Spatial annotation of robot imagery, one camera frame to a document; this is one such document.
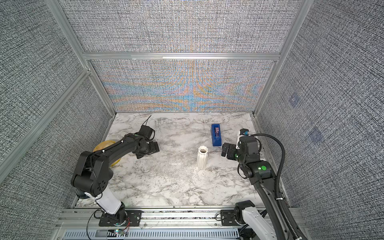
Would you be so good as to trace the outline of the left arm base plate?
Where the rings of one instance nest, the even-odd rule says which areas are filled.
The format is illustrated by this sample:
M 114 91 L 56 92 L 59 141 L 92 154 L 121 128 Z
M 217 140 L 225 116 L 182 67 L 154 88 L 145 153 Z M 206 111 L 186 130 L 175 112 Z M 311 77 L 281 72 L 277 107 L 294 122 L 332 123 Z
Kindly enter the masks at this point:
M 102 213 L 99 221 L 99 227 L 138 227 L 142 218 L 142 211 L 119 211 L 115 215 Z

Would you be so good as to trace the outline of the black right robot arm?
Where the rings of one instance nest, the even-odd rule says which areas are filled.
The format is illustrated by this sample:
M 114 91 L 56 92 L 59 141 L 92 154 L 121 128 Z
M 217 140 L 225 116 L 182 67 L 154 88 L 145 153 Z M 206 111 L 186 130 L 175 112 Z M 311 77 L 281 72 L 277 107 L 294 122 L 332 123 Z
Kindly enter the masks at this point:
M 262 217 L 251 201 L 235 204 L 236 221 L 250 227 L 260 240 L 305 240 L 306 236 L 295 221 L 280 189 L 286 156 L 284 145 L 277 138 L 270 137 L 282 152 L 278 170 L 274 171 L 269 162 L 260 159 L 258 137 L 260 134 L 242 136 L 237 145 L 224 143 L 222 156 L 238 162 L 238 168 L 243 171 L 242 178 L 248 179 L 259 194 L 270 221 Z

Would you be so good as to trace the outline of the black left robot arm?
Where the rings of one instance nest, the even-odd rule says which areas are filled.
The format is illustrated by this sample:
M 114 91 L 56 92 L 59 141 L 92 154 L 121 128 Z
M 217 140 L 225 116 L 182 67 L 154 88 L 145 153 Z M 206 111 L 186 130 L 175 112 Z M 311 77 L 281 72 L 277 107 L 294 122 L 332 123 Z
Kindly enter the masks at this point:
M 127 214 L 124 203 L 117 199 L 109 187 L 109 180 L 114 174 L 111 165 L 129 153 L 140 159 L 159 151 L 157 142 L 139 134 L 129 133 L 117 143 L 102 150 L 81 153 L 71 185 L 97 203 L 103 218 L 115 226 L 122 226 L 127 222 Z

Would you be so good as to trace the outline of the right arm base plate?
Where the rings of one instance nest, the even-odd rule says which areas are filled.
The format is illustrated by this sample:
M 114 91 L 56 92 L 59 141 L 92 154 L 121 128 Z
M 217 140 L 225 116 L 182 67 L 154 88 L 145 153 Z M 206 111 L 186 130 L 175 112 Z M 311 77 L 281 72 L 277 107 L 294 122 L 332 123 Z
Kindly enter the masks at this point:
M 222 226 L 240 226 L 236 220 L 235 210 L 221 210 L 220 211 Z

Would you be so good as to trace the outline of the white ribbed vase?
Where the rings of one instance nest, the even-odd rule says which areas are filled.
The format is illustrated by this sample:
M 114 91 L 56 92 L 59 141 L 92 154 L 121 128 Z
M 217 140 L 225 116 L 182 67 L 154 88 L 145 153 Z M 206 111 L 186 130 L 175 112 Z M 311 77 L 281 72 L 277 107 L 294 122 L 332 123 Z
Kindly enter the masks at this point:
M 197 166 L 199 169 L 204 169 L 208 161 L 208 148 L 200 146 L 198 148 Z

